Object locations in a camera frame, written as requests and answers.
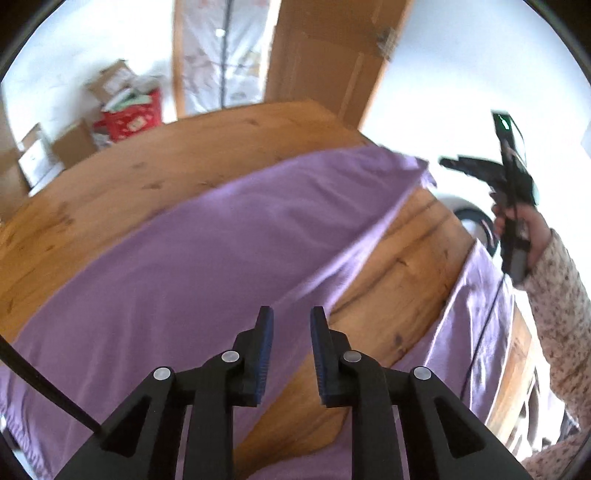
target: wooden door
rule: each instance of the wooden door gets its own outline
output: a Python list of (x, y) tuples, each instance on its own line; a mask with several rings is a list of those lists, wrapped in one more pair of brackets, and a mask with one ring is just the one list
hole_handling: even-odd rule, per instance
[(310, 98), (358, 128), (410, 3), (282, 0), (265, 101)]

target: wooden table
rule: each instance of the wooden table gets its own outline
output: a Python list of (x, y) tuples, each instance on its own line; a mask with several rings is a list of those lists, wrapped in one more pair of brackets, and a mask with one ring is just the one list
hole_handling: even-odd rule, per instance
[[(65, 171), (0, 231), (0, 334), (14, 340), (66, 281), (163, 210), (286, 158), (364, 143), (318, 104), (290, 102), (187, 118), (95, 154)], [(472, 243), (452, 212), (417, 189), (340, 299), (331, 326), (391, 366), (437, 320)], [(508, 412), (516, 419), (515, 405), (521, 408), (517, 382), (531, 378), (524, 362), (531, 334), (514, 332), (512, 367), (499, 396), (506, 402), (495, 406), (492, 419), (498, 431), (511, 422)], [(344, 416), (320, 405), (309, 355), (236, 449), (238, 477), (327, 445)]]

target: floral sleeve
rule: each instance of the floral sleeve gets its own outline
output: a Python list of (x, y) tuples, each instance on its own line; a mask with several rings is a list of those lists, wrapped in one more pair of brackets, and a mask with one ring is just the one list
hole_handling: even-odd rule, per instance
[[(550, 386), (579, 420), (591, 427), (591, 301), (573, 260), (556, 232), (522, 286), (546, 360)], [(578, 451), (585, 433), (526, 459), (535, 479), (554, 480)]]

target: person's arm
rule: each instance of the person's arm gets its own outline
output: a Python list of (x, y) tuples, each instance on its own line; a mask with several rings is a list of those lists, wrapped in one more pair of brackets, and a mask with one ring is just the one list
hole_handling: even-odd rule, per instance
[[(505, 215), (495, 205), (495, 233), (500, 237)], [(558, 234), (533, 207), (518, 205), (517, 215), (530, 231), (528, 293), (538, 336), (550, 363), (550, 386), (580, 425), (591, 426), (591, 301), (573, 260)]]

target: white round object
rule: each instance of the white round object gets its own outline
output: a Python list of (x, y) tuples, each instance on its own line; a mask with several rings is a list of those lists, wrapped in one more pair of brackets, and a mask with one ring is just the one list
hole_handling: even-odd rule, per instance
[(343, 358), (346, 362), (354, 364), (361, 360), (361, 353), (359, 353), (357, 350), (349, 350), (348, 352), (343, 353)]
[(240, 354), (234, 350), (228, 350), (222, 354), (222, 360), (224, 360), (227, 364), (236, 362), (239, 358)]
[(427, 367), (417, 367), (414, 369), (413, 374), (419, 380), (429, 380), (431, 378), (431, 371)]
[(170, 377), (170, 369), (169, 368), (160, 367), (154, 371), (154, 378), (156, 380), (166, 380), (168, 377)]

